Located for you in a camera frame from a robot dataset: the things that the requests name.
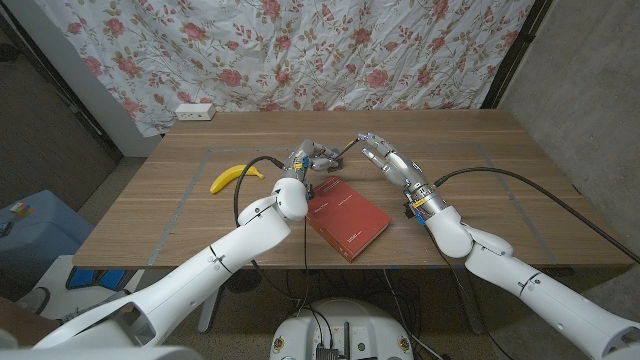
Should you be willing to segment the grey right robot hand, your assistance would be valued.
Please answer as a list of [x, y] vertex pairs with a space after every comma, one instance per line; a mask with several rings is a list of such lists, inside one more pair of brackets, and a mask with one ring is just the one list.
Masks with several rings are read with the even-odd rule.
[[368, 148], [362, 149], [362, 154], [392, 184], [407, 190], [410, 194], [428, 184], [421, 168], [386, 139], [367, 133], [359, 134], [358, 140], [368, 145]]

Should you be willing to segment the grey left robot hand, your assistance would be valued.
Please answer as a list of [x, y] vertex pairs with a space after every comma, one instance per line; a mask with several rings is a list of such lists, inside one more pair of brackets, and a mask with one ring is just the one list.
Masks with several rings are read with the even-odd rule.
[[303, 182], [306, 173], [333, 172], [343, 168], [343, 160], [338, 158], [340, 150], [329, 148], [310, 139], [305, 139], [285, 160], [283, 177]]

